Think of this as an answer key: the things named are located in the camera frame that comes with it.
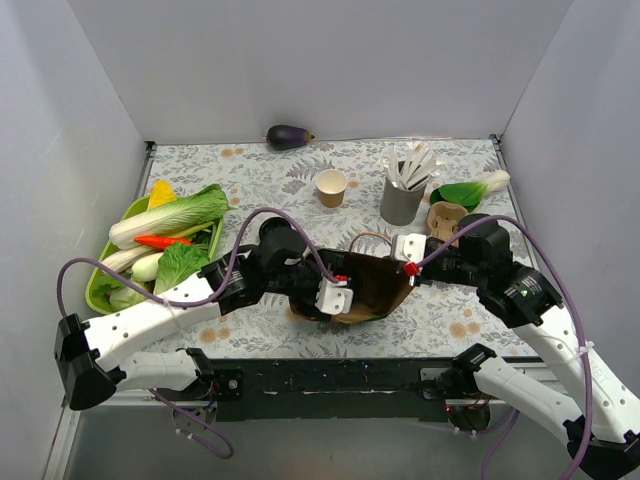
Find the green basket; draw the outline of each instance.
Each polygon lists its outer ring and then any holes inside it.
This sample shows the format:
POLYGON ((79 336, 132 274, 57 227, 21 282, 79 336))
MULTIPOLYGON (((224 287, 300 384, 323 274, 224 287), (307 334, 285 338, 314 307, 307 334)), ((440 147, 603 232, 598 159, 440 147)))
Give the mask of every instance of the green basket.
MULTIPOLYGON (((142 197, 136 200, 131 204, 131 206, 124 212, 122 216, 122 220, 126 220, 129 217, 133 217, 134 215, 138 215, 139 213, 146 212, 147 206, 149 205, 149 197, 142 197)), ((222 225, 223 219, 219 218, 213 222, 213 226, 216 231, 213 235, 211 235, 211 243, 209 244, 209 260, 213 260, 215 258, 216 249, 218 248, 218 242, 220 241, 220 234, 222 233, 222 225)), ((109 255, 112 255, 118 251, 118 247, 116 247, 111 241, 107 242, 107 245, 104 247, 102 254, 100 255, 99 261, 103 261, 109 255)), ((89 307, 103 315, 109 315, 111 313, 115 313, 109 301, 104 298, 104 296, 98 296, 95 294, 96 289, 98 288, 98 279, 105 275, 102 270, 99 268, 94 268, 93 273, 91 274, 91 278, 89 278, 89 283, 87 284, 87 289, 84 292, 84 298, 87 301, 87 305, 89 307)))

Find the table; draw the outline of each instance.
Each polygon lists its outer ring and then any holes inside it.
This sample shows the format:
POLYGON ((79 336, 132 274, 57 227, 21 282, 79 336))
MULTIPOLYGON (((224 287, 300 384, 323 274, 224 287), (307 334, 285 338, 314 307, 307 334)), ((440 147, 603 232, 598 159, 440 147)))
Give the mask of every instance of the table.
MULTIPOLYGON (((363 231, 388 238, 398 233, 427 233, 425 219, 431 190, 439 184, 483 178, 500 168, 490 140, 429 140, 428 147, 445 161, 442 175, 427 187, 415 221, 406 227, 386 223, 378 212, 384 177, 380 159, 391 145, 413 148, 416 140, 315 142, 286 152, 266 144, 168 145, 157 148, 147 191, 165 179, 178 195, 190 195, 220 183, 235 210, 225 216, 218 255, 228 252, 240 224, 254 209, 273 206, 296 218, 320 247, 348 249, 363 231), (328 209, 315 197, 315 176, 338 168, 349 179, 344 203, 328 209)), ((477 212, 515 215, 509 192, 491 195, 477 212)), ((256 243, 253 222, 243 243, 256 243)), ((510 225, 515 258, 531 264, 523 237, 510 225)), ((379 239, 363 238, 357 251, 386 255, 379 239)), ((504 356, 534 355, 528 345, 486 312, 472 287, 435 282, 415 289, 389 317, 357 325, 301 319, 283 296, 266 294, 259 304, 186 328, 149 346, 147 351, 173 352, 198 347, 211 358, 395 358, 451 357, 481 342, 504 356)))

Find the basket of vegetables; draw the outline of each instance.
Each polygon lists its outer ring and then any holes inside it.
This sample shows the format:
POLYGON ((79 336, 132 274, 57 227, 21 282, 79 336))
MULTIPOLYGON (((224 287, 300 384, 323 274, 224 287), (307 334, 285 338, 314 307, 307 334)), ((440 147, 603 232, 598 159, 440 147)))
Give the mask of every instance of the basket of vegetables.
MULTIPOLYGON (((164 180, 139 198, 109 231, 100 262, 159 295, 211 262, 229 203, 219 185, 176 197, 164 180)), ((85 291, 89 307, 108 315, 145 300, 121 282, 94 269, 85 291)))

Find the beige cup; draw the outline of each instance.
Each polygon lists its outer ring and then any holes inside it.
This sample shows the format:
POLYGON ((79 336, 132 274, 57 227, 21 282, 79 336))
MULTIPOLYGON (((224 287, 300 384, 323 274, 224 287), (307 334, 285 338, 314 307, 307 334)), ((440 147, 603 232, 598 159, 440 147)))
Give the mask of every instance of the beige cup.
POLYGON ((325 170, 316 178, 320 202, 325 207, 335 208, 342 203, 347 189, 347 177, 335 168, 325 170))

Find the gray utensil holder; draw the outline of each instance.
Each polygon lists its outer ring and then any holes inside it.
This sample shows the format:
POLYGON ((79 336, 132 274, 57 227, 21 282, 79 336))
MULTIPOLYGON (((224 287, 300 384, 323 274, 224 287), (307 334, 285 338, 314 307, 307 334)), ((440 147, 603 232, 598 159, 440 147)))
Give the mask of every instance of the gray utensil holder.
POLYGON ((394 187, 385 176, 380 215, 391 225, 409 225, 416 218, 425 189, 426 186, 415 191, 402 190, 394 187))

